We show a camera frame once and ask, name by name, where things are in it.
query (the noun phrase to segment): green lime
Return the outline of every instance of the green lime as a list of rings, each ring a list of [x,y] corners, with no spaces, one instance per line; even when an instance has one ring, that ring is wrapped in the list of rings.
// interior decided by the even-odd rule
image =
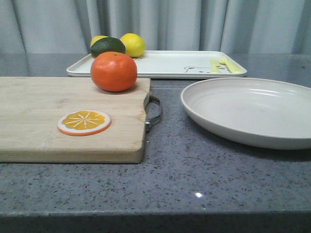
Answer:
[[[125,53],[125,45],[117,38],[105,37],[99,39],[91,46],[91,53],[94,57],[108,51]]]

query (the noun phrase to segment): granite countertop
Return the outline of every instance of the granite countertop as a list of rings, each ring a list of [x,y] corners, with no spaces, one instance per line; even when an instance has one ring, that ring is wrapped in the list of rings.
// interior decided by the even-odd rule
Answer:
[[[0,75],[67,77],[84,56],[1,54]],[[311,56],[230,57],[247,77],[311,87]],[[180,102],[196,81],[152,80],[163,116],[141,164],[0,164],[0,232],[310,232],[311,150],[260,149],[202,129]]]

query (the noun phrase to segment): lemon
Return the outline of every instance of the lemon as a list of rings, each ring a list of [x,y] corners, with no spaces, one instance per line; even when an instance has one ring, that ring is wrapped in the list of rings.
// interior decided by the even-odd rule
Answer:
[[[125,54],[130,57],[139,57],[145,52],[145,41],[137,34],[127,33],[120,38],[125,45]]]
[[[125,46],[122,41],[114,37],[101,38],[91,46],[91,53],[94,57],[109,51],[125,53]]]
[[[105,38],[105,37],[107,37],[107,36],[106,35],[96,35],[96,36],[94,36],[92,41],[91,41],[91,46],[94,45],[94,43],[96,41],[98,41],[99,39],[102,39],[102,38]]]

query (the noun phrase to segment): fake orange slice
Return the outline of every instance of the fake orange slice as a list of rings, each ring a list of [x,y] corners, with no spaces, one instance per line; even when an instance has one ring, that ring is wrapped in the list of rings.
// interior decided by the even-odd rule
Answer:
[[[87,136],[104,131],[110,123],[111,118],[107,113],[82,110],[60,118],[57,122],[57,128],[67,135]]]

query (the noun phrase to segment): serving tray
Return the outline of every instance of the serving tray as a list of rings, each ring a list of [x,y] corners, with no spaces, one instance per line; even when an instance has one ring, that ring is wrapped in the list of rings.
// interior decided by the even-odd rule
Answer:
[[[0,162],[139,163],[149,97],[150,79],[109,93],[87,77],[1,77]],[[58,131],[62,116],[85,109],[106,112],[111,125],[89,136]]]
[[[218,72],[212,73],[212,60],[228,59],[239,72],[231,73],[226,65],[219,65]],[[208,79],[217,77],[243,77],[247,70],[218,51],[164,51],[147,50],[134,58],[138,77],[153,79]],[[94,57],[89,54],[67,68],[70,76],[90,76]]]

